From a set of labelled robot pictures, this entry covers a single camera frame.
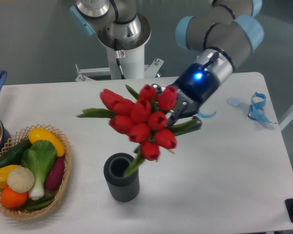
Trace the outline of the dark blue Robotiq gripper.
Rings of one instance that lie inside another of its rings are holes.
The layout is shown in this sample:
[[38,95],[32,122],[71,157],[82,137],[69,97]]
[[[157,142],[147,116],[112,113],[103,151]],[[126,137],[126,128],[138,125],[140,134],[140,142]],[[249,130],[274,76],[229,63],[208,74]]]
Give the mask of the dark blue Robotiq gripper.
[[[220,81],[203,65],[193,63],[172,84],[177,90],[177,102],[170,110],[169,123],[175,123],[181,118],[191,117],[198,113],[199,108],[219,88]],[[164,91],[164,87],[151,84],[151,94],[158,97]],[[170,127],[175,136],[200,130],[201,120],[193,116],[191,120]]]

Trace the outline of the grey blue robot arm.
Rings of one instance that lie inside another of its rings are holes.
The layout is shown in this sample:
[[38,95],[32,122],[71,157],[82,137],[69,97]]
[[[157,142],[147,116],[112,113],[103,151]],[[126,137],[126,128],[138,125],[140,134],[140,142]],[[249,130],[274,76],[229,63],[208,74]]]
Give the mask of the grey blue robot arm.
[[[199,53],[196,61],[173,83],[177,104],[168,126],[182,135],[200,129],[196,114],[203,103],[255,51],[264,37],[255,19],[259,0],[214,0],[202,18],[182,18],[175,30],[179,46]],[[97,35],[106,48],[112,79],[147,76],[145,44],[151,35],[148,20],[134,0],[78,0],[70,14],[87,35]]]

